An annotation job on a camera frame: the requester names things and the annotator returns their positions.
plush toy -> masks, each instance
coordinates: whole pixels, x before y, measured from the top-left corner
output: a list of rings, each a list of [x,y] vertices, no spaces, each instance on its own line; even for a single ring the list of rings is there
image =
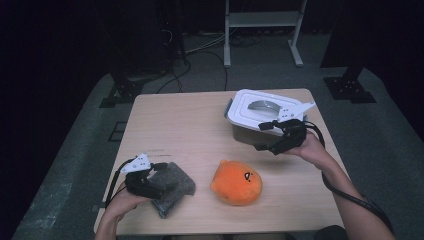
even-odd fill
[[[248,205],[261,194],[262,178],[245,163],[222,160],[210,187],[226,203]]]

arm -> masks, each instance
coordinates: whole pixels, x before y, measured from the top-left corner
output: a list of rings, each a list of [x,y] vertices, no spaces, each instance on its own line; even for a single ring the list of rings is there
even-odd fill
[[[308,132],[302,146],[286,153],[314,164],[335,188],[364,200],[337,161],[324,149],[313,133]],[[384,222],[373,213],[336,194],[333,196],[350,240],[395,239]]]
[[[129,193],[124,184],[119,186],[118,191],[109,206],[103,213],[97,228],[95,240],[115,240],[116,229],[124,215],[137,207],[138,204],[150,201],[145,197],[135,196]]]

wooden table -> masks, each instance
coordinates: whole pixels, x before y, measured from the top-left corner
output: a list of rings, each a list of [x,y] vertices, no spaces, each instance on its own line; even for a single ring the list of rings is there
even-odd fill
[[[301,102],[313,101],[307,89],[263,91]],[[138,206],[119,223],[119,235],[281,232],[343,226],[332,194],[312,164],[294,156],[258,152],[233,139],[232,125],[224,118],[224,111],[235,94],[202,92],[136,98],[109,184],[124,161],[147,152],[152,163],[172,161],[180,166],[196,183],[196,193],[185,196],[167,219],[161,219],[150,203]],[[344,168],[318,107],[308,110],[307,115],[322,131],[327,150]],[[246,162],[261,175],[263,191],[256,202],[230,206],[210,190],[222,159]],[[117,185],[123,180],[121,175]],[[94,230],[103,212],[99,211]]]

floor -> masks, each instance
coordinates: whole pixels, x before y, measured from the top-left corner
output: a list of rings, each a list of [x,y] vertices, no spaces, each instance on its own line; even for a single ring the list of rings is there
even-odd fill
[[[352,104],[332,98],[323,78],[341,76],[345,69],[319,67],[329,35],[300,35],[301,68],[295,66],[287,46],[290,37],[237,39],[241,44],[236,47],[233,42],[232,66],[227,69],[222,64],[222,44],[212,45],[187,56],[189,64],[177,61],[173,74],[145,84],[141,94],[309,89],[354,184],[385,210],[398,239],[422,238],[423,142],[383,82],[366,69],[359,81],[376,103]],[[216,36],[185,36],[184,40],[190,50],[214,39]],[[94,237],[97,211],[119,149],[119,141],[111,141],[110,136],[117,123],[127,121],[132,107],[131,103],[99,107],[113,84],[110,75],[99,79],[13,239]],[[314,231],[292,234],[306,240],[313,239]],[[156,240],[161,236],[120,239]]]

gray cloth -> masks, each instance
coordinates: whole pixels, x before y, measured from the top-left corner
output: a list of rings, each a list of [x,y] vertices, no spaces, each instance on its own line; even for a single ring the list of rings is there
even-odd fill
[[[157,171],[149,181],[167,188],[162,199],[152,201],[161,218],[166,218],[184,195],[194,195],[196,191],[194,181],[174,162],[168,163],[166,169]]]

